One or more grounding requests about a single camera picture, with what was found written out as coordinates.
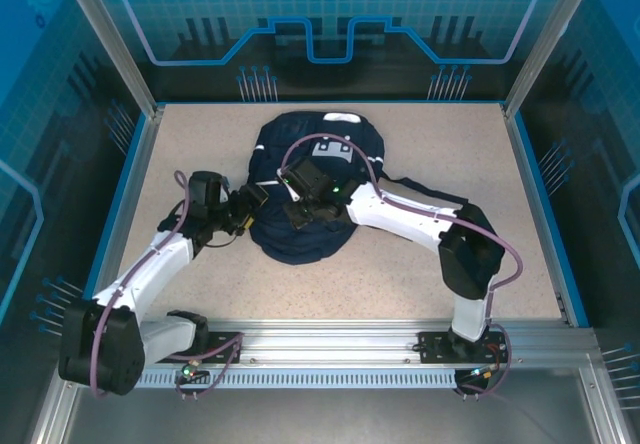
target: enclosure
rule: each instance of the enclosure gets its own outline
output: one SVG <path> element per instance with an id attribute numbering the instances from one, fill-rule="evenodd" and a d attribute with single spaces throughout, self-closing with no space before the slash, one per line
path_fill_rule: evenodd
<path id="1" fill-rule="evenodd" d="M 0 3 L 3 442 L 636 442 L 640 0 Z M 293 110 L 365 117 L 389 176 L 469 198 L 518 250 L 495 399 L 463 401 L 465 366 L 412 350 L 453 316 L 438 257 L 366 227 L 313 264 L 242 237 L 181 271 L 146 320 L 245 333 L 198 402 L 173 391 L 178 364 L 103 400 L 60 379 L 65 308 L 138 259 L 173 172 L 239 188 Z"/>

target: grid pattern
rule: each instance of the grid pattern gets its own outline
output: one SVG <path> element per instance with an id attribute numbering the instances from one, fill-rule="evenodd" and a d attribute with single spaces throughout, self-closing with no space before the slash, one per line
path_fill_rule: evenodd
<path id="1" fill-rule="evenodd" d="M 593 82 L 582 96 L 583 106 L 591 113 L 609 111 L 629 155 L 640 167 L 640 64 L 599 0 L 583 0 L 554 60 L 578 50 L 593 74 Z"/>
<path id="2" fill-rule="evenodd" d="M 25 173 L 54 113 L 78 111 L 80 98 L 66 78 L 81 51 L 106 57 L 75 0 L 64 0 L 0 107 L 0 159 L 16 171 Z M 15 191 L 13 180 L 0 172 L 0 217 Z"/>
<path id="3" fill-rule="evenodd" d="M 530 25 L 522 36 L 517 55 L 531 48 L 556 0 L 539 0 Z M 121 0 L 105 0 L 122 33 L 138 56 L 142 53 Z M 186 19 L 202 26 L 202 18 L 213 18 L 216 44 L 222 44 L 225 32 L 217 18 L 224 18 L 229 37 L 238 39 L 267 16 L 305 16 L 322 18 L 322 33 L 317 39 L 336 39 L 338 19 L 356 15 L 392 15 L 403 25 L 413 27 L 422 37 L 431 35 L 436 16 L 458 16 L 453 42 L 463 32 L 467 16 L 473 16 L 471 35 L 481 31 L 481 44 L 492 57 L 504 57 L 531 0 L 129 0 L 154 54 L 169 60 L 180 46 L 178 34 L 188 35 Z M 437 41 L 446 37 L 446 26 Z"/>

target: metal pin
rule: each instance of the metal pin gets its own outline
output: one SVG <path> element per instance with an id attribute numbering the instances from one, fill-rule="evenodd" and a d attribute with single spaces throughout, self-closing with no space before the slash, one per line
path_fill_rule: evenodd
<path id="1" fill-rule="evenodd" d="M 557 165 L 559 161 L 562 161 L 562 154 L 558 152 L 553 153 L 551 157 L 544 162 L 544 164 L 540 165 L 540 175 L 547 174 L 549 169 L 552 168 L 551 166 L 554 164 Z"/>
<path id="2" fill-rule="evenodd" d="M 453 99 L 453 93 L 455 92 L 456 86 L 458 85 L 458 81 L 460 80 L 460 76 L 456 74 L 455 76 L 453 76 L 453 80 L 455 82 L 453 83 L 453 86 L 451 86 L 451 92 L 449 93 L 449 97 L 448 97 L 449 101 L 451 99 Z"/>
<path id="3" fill-rule="evenodd" d="M 276 102 L 278 102 L 278 85 L 276 82 L 278 78 L 276 76 L 271 76 L 271 83 L 273 84 L 273 95 L 276 98 Z"/>
<path id="4" fill-rule="evenodd" d="M 560 146 L 558 146 L 558 143 L 553 141 L 553 143 L 551 144 L 551 147 L 549 148 L 549 150 L 547 152 L 545 152 L 544 156 L 542 156 L 540 158 L 540 160 L 538 161 L 538 167 L 540 167 L 542 165 L 542 163 L 551 155 L 551 153 L 555 150 L 556 152 L 558 152 L 558 148 Z"/>
<path id="5" fill-rule="evenodd" d="M 56 307 L 62 311 L 64 311 L 64 307 L 61 306 L 60 304 L 56 304 L 55 302 L 51 302 L 47 299 L 45 299 L 45 297 L 42 294 L 38 294 L 36 296 L 36 302 L 44 302 L 45 304 L 49 304 L 50 306 Z"/>
<path id="6" fill-rule="evenodd" d="M 640 370 L 640 364 L 638 364 L 636 361 L 633 361 L 630 365 L 626 366 L 626 367 L 617 367 L 615 369 L 609 369 L 609 374 L 611 374 L 612 372 L 619 372 L 619 371 L 633 371 L 633 372 L 638 372 Z"/>
<path id="7" fill-rule="evenodd" d="M 605 364 L 611 364 L 612 362 L 626 361 L 627 359 L 633 359 L 634 357 L 640 357 L 640 354 L 630 354 L 628 356 L 619 357 L 618 359 L 611 359 L 610 361 L 604 361 Z"/>
<path id="8" fill-rule="evenodd" d="M 118 144 L 122 149 L 126 149 L 128 147 L 127 140 L 122 136 L 122 134 L 116 131 L 115 127 L 109 126 L 108 123 L 107 126 L 109 127 L 109 129 L 111 129 L 111 132 L 109 133 L 109 137 L 111 137 L 111 140 Z"/>
<path id="9" fill-rule="evenodd" d="M 53 309 L 51 309 L 50 307 L 47 307 L 44 310 L 44 315 L 47 317 L 57 317 L 58 319 L 64 320 L 64 316 L 62 314 L 58 314 L 57 312 L 54 312 Z"/>
<path id="10" fill-rule="evenodd" d="M 567 172 L 569 172 L 569 170 L 570 170 L 570 169 L 572 169 L 574 166 L 575 166 L 575 161 L 571 161 L 571 162 L 569 163 L 569 165 L 567 166 L 567 168 L 566 168 L 564 171 L 562 171 L 562 174 L 560 174 L 560 175 L 556 175 L 556 176 L 553 178 L 553 182 L 551 182 L 551 184 L 549 184 L 547 187 L 548 187 L 548 188 L 553 187 L 553 186 L 554 186 L 554 185 L 555 185 L 555 184 L 556 184 L 556 183 L 557 183 L 557 182 L 558 182 L 562 177 L 564 177 L 564 176 L 565 176 L 565 174 L 566 174 Z"/>
<path id="11" fill-rule="evenodd" d="M 447 68 L 447 66 L 445 66 L 444 64 L 440 65 L 440 74 L 438 74 L 438 78 L 436 79 L 436 87 L 433 90 L 434 94 L 433 97 L 436 97 L 435 93 L 438 92 L 438 85 L 440 84 L 440 78 L 442 77 L 442 71 L 444 71 Z"/>
<path id="12" fill-rule="evenodd" d="M 104 118 L 104 123 L 106 124 L 106 126 L 111 129 L 111 132 L 113 134 L 115 134 L 121 141 L 122 145 L 124 147 L 127 147 L 128 145 L 128 139 L 127 137 L 124 135 L 124 131 L 122 129 L 120 129 L 120 127 L 117 125 L 117 123 L 112 123 L 109 121 L 109 119 L 107 119 L 106 117 Z"/>
<path id="13" fill-rule="evenodd" d="M 260 85 L 258 81 L 258 66 L 251 66 L 251 70 L 253 71 L 254 82 L 256 83 L 256 91 L 258 93 L 257 101 L 261 101 L 262 98 L 260 97 Z"/>
<path id="14" fill-rule="evenodd" d="M 449 79 L 448 79 L 448 83 L 447 83 L 447 90 L 444 91 L 444 98 L 447 98 L 447 93 L 449 92 L 449 86 L 451 86 L 451 83 L 453 82 L 453 73 L 456 72 L 456 70 L 458 69 L 458 66 L 456 66 L 455 64 L 453 66 L 451 66 L 451 74 L 449 75 Z"/>
<path id="15" fill-rule="evenodd" d="M 636 384 L 635 386 L 625 386 L 625 387 L 616 387 L 614 390 L 618 391 L 631 391 L 640 389 L 640 384 Z"/>
<path id="16" fill-rule="evenodd" d="M 556 169 L 554 172 L 552 172 L 550 176 L 546 176 L 546 177 L 543 178 L 544 181 L 545 181 L 545 183 L 544 183 L 545 187 L 549 187 L 549 184 L 552 181 L 555 181 L 556 177 L 562 175 L 562 173 L 564 171 L 566 171 L 566 170 L 567 170 L 567 167 L 564 165 L 564 163 L 560 164 L 560 167 L 558 167 L 558 169 Z"/>
<path id="17" fill-rule="evenodd" d="M 122 117 L 122 113 L 116 114 L 116 112 L 112 108 L 109 108 L 107 112 L 113 118 L 113 120 L 118 124 L 118 129 L 120 129 L 129 139 L 131 139 L 133 137 L 133 132 L 131 132 L 129 125 L 127 124 L 127 121 L 125 121 L 124 118 Z"/>
<path id="18" fill-rule="evenodd" d="M 558 151 L 560 151 L 562 149 L 562 146 L 564 146 L 567 143 L 567 140 L 565 138 L 562 138 L 562 140 L 559 143 L 554 142 L 551 145 L 551 149 L 549 149 L 547 151 L 547 153 L 542 156 L 542 159 L 540 159 L 540 161 L 538 162 L 538 167 L 542 168 L 542 166 L 544 166 L 547 162 L 549 162 L 549 160 L 555 156 Z"/>
<path id="19" fill-rule="evenodd" d="M 630 342 L 627 342 L 622 347 L 619 347 L 617 349 L 612 349 L 611 351 L 603 352 L 602 355 L 603 356 L 608 356 L 609 354 L 613 354 L 614 352 L 622 352 L 622 351 L 631 352 L 631 351 L 633 351 L 633 346 L 631 345 Z"/>
<path id="20" fill-rule="evenodd" d="M 267 81 L 267 89 L 269 89 L 269 97 L 273 101 L 273 96 L 271 95 L 271 79 L 269 78 L 269 66 L 262 66 L 262 70 L 266 76 L 265 80 Z"/>
<path id="21" fill-rule="evenodd" d="M 442 85 L 440 86 L 440 92 L 438 93 L 438 100 L 442 98 L 442 91 L 448 80 L 449 80 L 449 76 L 447 76 L 446 74 L 442 76 Z"/>
<path id="22" fill-rule="evenodd" d="M 82 289 L 80 289 L 79 287 L 74 286 L 73 284 L 71 284 L 70 282 L 67 282 L 64 280 L 64 278 L 62 276 L 58 276 L 56 277 L 56 283 L 57 284 L 64 284 L 68 287 L 70 287 L 71 289 L 75 289 L 76 291 L 78 291 L 80 294 L 82 294 Z"/>
<path id="23" fill-rule="evenodd" d="M 247 100 L 249 100 L 249 86 L 247 85 L 247 76 L 244 73 L 244 70 L 246 68 L 244 66 L 240 66 L 238 69 L 240 69 L 240 72 L 242 73 L 242 80 L 244 81 L 244 90 L 247 91 Z"/>
<path id="24" fill-rule="evenodd" d="M 129 114 L 124 112 L 124 105 L 123 104 L 118 104 L 118 101 L 116 101 L 115 99 L 113 99 L 111 102 L 116 106 L 116 109 L 118 110 L 118 112 L 120 113 L 122 118 L 127 122 L 129 127 L 131 128 L 131 130 L 132 131 L 135 130 L 136 125 L 131 120 L 131 117 L 129 116 Z"/>
<path id="25" fill-rule="evenodd" d="M 31 319 L 32 321 L 46 322 L 47 324 L 51 324 L 52 326 L 62 327 L 62 324 L 60 324 L 59 322 L 52 321 L 51 319 L 45 319 L 44 317 L 39 316 L 36 311 L 31 311 L 29 313 L 29 319 Z"/>
<path id="26" fill-rule="evenodd" d="M 120 152 L 126 156 L 127 155 L 127 151 L 125 151 L 124 147 L 122 147 L 122 144 L 120 144 L 120 141 L 118 141 L 118 139 L 116 138 L 116 136 L 115 136 L 115 134 L 113 132 L 109 133 L 109 138 L 116 145 L 116 147 L 120 150 Z"/>
<path id="27" fill-rule="evenodd" d="M 264 102 L 267 102 L 267 89 L 264 87 L 264 76 L 260 76 L 260 85 L 262 86 L 262 95 L 264 96 Z"/>
<path id="28" fill-rule="evenodd" d="M 561 166 L 562 164 L 564 164 L 563 159 L 565 158 L 565 156 L 560 156 L 558 154 L 556 154 L 556 156 L 554 157 L 555 159 L 555 164 L 549 164 L 543 171 L 542 171 L 542 180 L 546 181 L 547 178 L 549 177 L 549 175 L 555 171 L 558 166 Z"/>
<path id="29" fill-rule="evenodd" d="M 74 294 L 73 292 L 67 291 L 66 289 L 63 289 L 60 286 L 56 286 L 53 282 L 51 282 L 51 279 L 49 279 L 48 277 L 45 277 L 42 280 L 42 285 L 44 287 L 53 287 L 54 289 L 59 290 L 60 292 L 62 292 L 63 294 L 66 294 L 67 296 L 71 296 L 71 297 L 78 297 L 76 294 Z"/>
<path id="30" fill-rule="evenodd" d="M 49 334 L 54 334 L 54 335 L 56 335 L 56 336 L 62 336 L 62 333 L 61 333 L 61 332 L 56 332 L 56 331 L 54 331 L 54 330 L 52 330 L 52 329 L 49 329 L 49 328 L 48 328 L 47 326 L 45 326 L 44 324 L 40 324 L 40 325 L 38 326 L 38 330 L 39 330 L 40 332 L 48 332 Z"/>
<path id="31" fill-rule="evenodd" d="M 569 182 L 569 176 L 564 176 L 564 179 L 562 179 L 562 181 L 556 187 L 554 187 L 551 190 L 551 192 L 549 192 L 549 197 L 553 196 L 556 193 L 556 191 L 560 189 L 562 185 L 566 182 Z"/>
<path id="32" fill-rule="evenodd" d="M 460 82 L 458 83 L 458 89 L 456 89 L 456 97 L 458 96 L 460 89 L 462 89 L 462 81 L 465 81 L 465 76 L 469 69 L 471 69 L 471 66 L 468 64 L 462 66 L 462 76 L 460 77 Z"/>
<path id="33" fill-rule="evenodd" d="M 471 76 L 467 76 L 464 79 L 464 86 L 462 87 L 462 92 L 460 93 L 460 97 L 458 97 L 459 101 L 462 100 L 462 98 L 464 97 L 465 93 L 467 92 L 467 86 L 469 85 L 469 81 L 471 81 Z"/>
<path id="34" fill-rule="evenodd" d="M 436 82 L 437 78 L 438 76 L 436 76 L 435 74 L 431 76 L 431 82 L 429 83 L 429 90 L 427 91 L 427 100 L 431 99 L 431 90 L 433 89 L 433 83 Z"/>
<path id="35" fill-rule="evenodd" d="M 251 88 L 251 95 L 253 96 L 253 102 L 258 102 L 256 99 L 256 90 L 253 87 L 253 76 L 247 77 L 247 81 L 249 81 L 249 87 Z"/>
<path id="36" fill-rule="evenodd" d="M 629 379 L 640 379 L 640 376 L 616 377 L 615 379 L 611 379 L 611 382 L 616 382 L 616 381 L 628 381 Z"/>
<path id="37" fill-rule="evenodd" d="M 236 76 L 236 81 L 238 81 L 238 89 L 240 89 L 240 95 L 242 96 L 242 102 L 246 102 L 244 98 L 244 91 L 242 90 L 242 76 Z"/>
<path id="38" fill-rule="evenodd" d="M 58 301 L 62 301 L 65 304 L 71 304 L 71 301 L 69 299 L 65 299 L 64 297 L 62 297 L 60 294 L 58 294 L 56 291 L 53 291 L 51 293 L 51 298 L 52 299 L 57 299 Z"/>

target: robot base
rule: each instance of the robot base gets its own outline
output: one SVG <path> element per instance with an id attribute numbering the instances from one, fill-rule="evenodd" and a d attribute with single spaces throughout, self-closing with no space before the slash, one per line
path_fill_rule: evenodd
<path id="1" fill-rule="evenodd" d="M 420 353 L 421 364 L 495 364 L 498 360 L 504 364 L 509 357 L 500 331 L 486 331 L 477 342 L 466 341 L 452 331 L 420 332 L 413 350 Z"/>

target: cable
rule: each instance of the cable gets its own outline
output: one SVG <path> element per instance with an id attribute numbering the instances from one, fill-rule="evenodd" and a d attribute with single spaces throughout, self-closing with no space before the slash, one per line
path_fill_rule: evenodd
<path id="1" fill-rule="evenodd" d="M 471 385 L 463 385 L 462 387 L 465 387 L 471 391 L 476 391 L 478 392 L 479 396 L 482 395 L 487 395 L 486 392 L 482 392 L 482 388 L 477 387 L 477 386 L 471 386 Z M 527 417 L 531 423 L 536 426 L 538 428 L 538 430 L 540 430 L 540 432 L 542 432 L 545 436 L 547 436 L 549 438 L 549 440 L 551 442 L 555 442 L 556 444 L 561 444 L 561 442 L 555 438 L 555 436 L 553 434 L 551 434 L 543 425 L 540 421 L 538 421 L 535 417 L 533 417 L 533 415 L 527 411 L 526 409 L 524 409 L 522 406 L 520 406 L 518 403 L 516 403 L 515 401 L 508 399 L 504 396 L 501 396 L 500 394 L 492 394 L 492 397 L 498 399 L 499 401 L 504 402 L 505 404 L 516 408 L 518 411 L 520 411 L 520 413 L 522 413 L 525 417 Z"/>
<path id="2" fill-rule="evenodd" d="M 233 236 L 233 239 L 231 239 L 229 242 L 225 242 L 224 244 L 205 244 L 204 247 L 208 247 L 209 249 L 220 249 L 221 247 L 230 246 L 236 241 L 237 238 L 238 236 L 235 235 Z"/>
<path id="3" fill-rule="evenodd" d="M 511 349 L 511 339 L 509 338 L 509 334 L 507 333 L 507 330 L 498 323 L 492 322 L 490 324 L 490 327 L 497 328 L 504 335 L 504 341 L 505 341 L 505 344 L 507 345 L 507 363 L 504 366 L 504 371 L 502 372 L 502 375 L 490 389 L 478 388 L 482 391 L 481 393 L 478 393 L 479 397 L 490 396 L 491 394 L 494 394 L 498 390 L 498 388 L 504 383 L 504 380 L 507 377 L 507 374 L 509 374 L 509 371 L 511 370 L 511 354 L 513 353 L 513 349 Z"/>
<path id="4" fill-rule="evenodd" d="M 187 176 L 182 171 L 175 171 L 173 173 L 173 177 L 178 183 L 180 187 L 184 189 L 184 202 L 182 205 L 182 214 L 175 227 L 167 234 L 167 236 L 160 242 L 155 249 L 150 250 L 147 254 L 145 254 L 138 262 L 136 262 L 133 267 L 127 272 L 126 276 L 122 279 L 120 286 L 113 292 L 111 295 L 111 299 L 107 303 L 106 307 L 102 311 L 100 315 L 100 319 L 98 320 L 98 325 L 96 326 L 96 331 L 93 338 L 93 344 L 91 346 L 91 361 L 89 367 L 89 385 L 91 387 L 91 391 L 93 395 L 97 398 L 104 397 L 107 393 L 100 392 L 98 389 L 98 357 L 100 353 L 100 342 L 102 341 L 102 334 L 107 325 L 107 320 L 109 319 L 109 315 L 113 310 L 117 300 L 124 295 L 124 290 L 129 285 L 129 282 L 133 278 L 136 272 L 144 266 L 152 256 L 157 254 L 167 243 L 176 235 L 176 233 L 184 224 L 185 219 L 187 218 L 187 213 L 189 212 L 189 186 Z"/>
<path id="5" fill-rule="evenodd" d="M 518 254 L 518 251 L 516 251 L 513 246 L 511 246 L 511 244 L 509 244 L 507 241 L 505 241 L 504 239 L 502 239 L 501 237 L 499 237 L 498 235 L 494 234 L 491 231 L 488 231 L 480 226 L 477 226 L 476 224 L 473 224 L 471 222 L 468 221 L 464 221 L 462 219 L 458 219 L 456 217 L 452 217 L 452 216 L 447 216 L 445 214 L 436 214 L 435 212 L 432 211 L 427 211 L 426 209 L 418 209 L 400 202 L 396 202 L 393 199 L 389 199 L 388 197 L 386 197 L 384 195 L 384 193 L 382 192 L 382 190 L 380 189 L 380 186 L 378 186 L 378 182 L 376 180 L 376 175 L 373 172 L 373 167 L 371 166 L 371 163 L 369 162 L 369 159 L 367 158 L 367 155 L 364 153 L 364 151 L 362 149 L 360 149 L 357 145 L 355 145 L 353 142 L 348 141 L 347 139 L 345 139 L 344 137 L 338 136 L 336 134 L 328 134 L 328 133 L 315 133 L 315 134 L 309 134 L 307 136 L 304 136 L 300 139 L 298 139 L 296 142 L 294 142 L 293 144 L 291 144 L 291 146 L 289 147 L 289 149 L 287 149 L 287 152 L 285 153 L 284 157 L 282 158 L 282 163 L 280 164 L 280 172 L 282 173 L 285 169 L 285 166 L 289 160 L 289 157 L 291 156 L 291 153 L 293 152 L 293 150 L 295 148 L 297 148 L 300 144 L 302 144 L 303 142 L 309 141 L 311 139 L 319 139 L 319 138 L 329 138 L 329 139 L 335 139 L 336 141 L 341 142 L 342 144 L 345 144 L 347 146 L 349 146 L 351 149 L 353 149 L 364 161 L 366 167 L 367 167 L 367 171 L 369 172 L 369 176 L 371 178 L 371 184 L 373 185 L 373 189 L 376 193 L 376 195 L 385 203 L 396 207 L 400 210 L 403 211 L 408 211 L 408 212 L 413 212 L 415 214 L 419 214 L 425 217 L 428 217 L 430 219 L 441 219 L 443 221 L 448 221 L 451 222 L 453 224 L 457 224 L 459 226 L 462 227 L 466 227 L 467 229 L 471 229 L 472 231 L 475 231 L 481 235 L 483 235 L 484 237 L 491 239 L 493 242 L 495 242 L 496 244 L 498 244 L 499 246 L 503 247 L 506 251 L 509 252 L 509 254 L 511 254 L 514 258 L 514 260 L 516 261 L 516 271 L 509 277 L 503 279 L 500 282 L 497 282 L 495 284 L 493 284 L 490 288 L 489 288 L 489 296 L 487 298 L 487 308 L 485 311 L 485 318 L 487 319 L 487 321 L 490 320 L 490 316 L 491 316 L 491 307 L 493 305 L 493 292 L 496 289 L 499 289 L 500 287 L 506 286 L 507 284 L 512 283 L 513 281 L 515 281 L 516 279 L 518 279 L 521 275 L 522 275 L 522 271 L 524 269 L 524 264 L 522 262 L 522 258 L 520 257 L 520 255 Z"/>
<path id="6" fill-rule="evenodd" d="M 222 351 L 228 349 L 230 346 L 233 346 L 233 350 L 231 351 L 231 354 L 229 355 L 227 362 L 222 368 L 222 371 L 220 372 L 220 374 L 218 374 L 218 377 L 216 377 L 215 381 L 213 381 L 213 383 L 209 387 L 207 387 L 202 391 L 198 391 L 197 393 L 196 392 L 186 393 L 182 390 L 180 381 L 178 380 L 178 382 L 176 382 L 176 392 L 181 394 L 183 399 L 186 399 L 186 397 L 189 396 L 190 394 L 193 394 L 193 398 L 197 399 L 196 396 L 203 396 L 204 394 L 207 394 L 213 391 L 218 386 L 218 384 L 222 382 L 222 379 L 224 379 L 224 376 L 226 375 L 227 371 L 229 370 L 229 367 L 231 366 L 231 362 L 233 361 L 233 358 L 236 356 L 236 354 L 240 350 L 240 347 L 242 346 L 243 338 L 244 338 L 244 334 L 239 333 L 235 337 L 233 337 L 233 339 L 229 339 L 229 341 L 225 342 L 222 346 L 218 347 L 217 349 L 207 351 L 204 354 L 200 354 L 197 356 L 182 356 L 180 354 L 173 354 L 169 356 L 170 359 L 176 359 L 180 361 L 192 361 L 192 360 L 202 361 L 211 356 L 220 354 Z"/>

